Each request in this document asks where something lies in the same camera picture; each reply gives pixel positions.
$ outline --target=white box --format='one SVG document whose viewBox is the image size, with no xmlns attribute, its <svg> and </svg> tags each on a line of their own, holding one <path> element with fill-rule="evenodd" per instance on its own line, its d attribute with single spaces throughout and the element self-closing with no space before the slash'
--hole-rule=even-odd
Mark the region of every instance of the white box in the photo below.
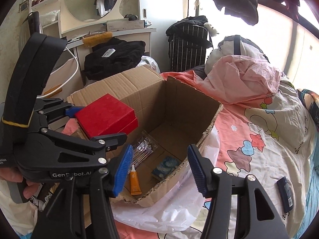
<svg viewBox="0 0 319 239">
<path fill-rule="evenodd" d="M 139 21 L 110 21 L 106 23 L 107 31 L 115 32 L 120 30 L 144 28 L 144 20 Z"/>
</svg>

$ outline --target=electrical outlet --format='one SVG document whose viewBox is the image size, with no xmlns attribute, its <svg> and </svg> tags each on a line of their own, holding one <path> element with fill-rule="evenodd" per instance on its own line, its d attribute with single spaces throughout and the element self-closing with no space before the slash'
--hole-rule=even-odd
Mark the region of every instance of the electrical outlet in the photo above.
<svg viewBox="0 0 319 239">
<path fill-rule="evenodd" d="M 25 0 L 23 3 L 19 4 L 19 12 L 22 12 L 29 8 L 29 0 Z"/>
</svg>

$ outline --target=yellow strap edge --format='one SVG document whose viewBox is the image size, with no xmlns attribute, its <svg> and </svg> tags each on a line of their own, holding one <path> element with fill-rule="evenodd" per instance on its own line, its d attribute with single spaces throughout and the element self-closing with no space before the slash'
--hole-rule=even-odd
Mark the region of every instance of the yellow strap edge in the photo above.
<svg viewBox="0 0 319 239">
<path fill-rule="evenodd" d="M 15 122 L 12 122 L 12 121 L 7 121 L 7 120 L 4 120 L 4 119 L 3 119 L 3 116 L 2 116 L 2 118 L 1 118 L 1 120 L 2 120 L 2 122 L 3 122 L 4 124 L 10 125 L 10 126 L 28 128 L 28 127 L 30 126 L 30 122 L 31 122 L 32 116 L 33 116 L 33 111 L 32 111 L 32 113 L 31 113 L 31 116 L 30 116 L 30 119 L 29 119 L 29 123 L 28 123 L 28 124 L 19 124 L 19 123 L 15 123 Z"/>
</svg>

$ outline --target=white cable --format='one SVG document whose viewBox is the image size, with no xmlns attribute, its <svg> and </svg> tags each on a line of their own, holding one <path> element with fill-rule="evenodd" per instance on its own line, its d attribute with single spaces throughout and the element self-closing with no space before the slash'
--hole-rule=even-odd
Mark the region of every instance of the white cable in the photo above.
<svg viewBox="0 0 319 239">
<path fill-rule="evenodd" d="M 67 47 L 66 47 L 65 49 L 72 55 L 72 57 L 75 59 L 75 61 L 76 61 L 76 63 L 77 63 L 77 68 L 76 68 L 75 72 L 73 73 L 73 75 L 71 75 L 71 77 L 70 77 L 68 80 L 66 80 L 66 81 L 64 82 L 64 84 L 60 85 L 58 88 L 56 88 L 55 90 L 53 90 L 52 92 L 50 92 L 50 93 L 48 93 L 48 94 L 46 94 L 46 95 L 37 96 L 37 99 L 42 99 L 42 98 L 48 97 L 48 96 L 50 96 L 51 94 L 55 93 L 55 92 L 58 91 L 60 88 L 62 88 L 64 85 L 66 85 L 66 84 L 73 78 L 73 76 L 75 76 L 75 74 L 77 73 L 77 71 L 78 71 L 78 69 L 79 69 L 79 62 L 78 62 L 76 56 L 73 55 L 72 52 L 71 52 Z"/>
</svg>

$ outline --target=white door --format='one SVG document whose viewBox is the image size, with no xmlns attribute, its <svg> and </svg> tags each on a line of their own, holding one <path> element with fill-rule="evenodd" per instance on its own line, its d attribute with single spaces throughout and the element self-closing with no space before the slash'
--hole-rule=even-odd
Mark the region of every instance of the white door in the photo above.
<svg viewBox="0 0 319 239">
<path fill-rule="evenodd" d="M 169 71 L 168 37 L 165 32 L 173 23 L 187 16 L 188 0 L 139 0 L 140 19 L 152 22 L 157 32 L 151 34 L 152 57 L 161 72 Z"/>
</svg>

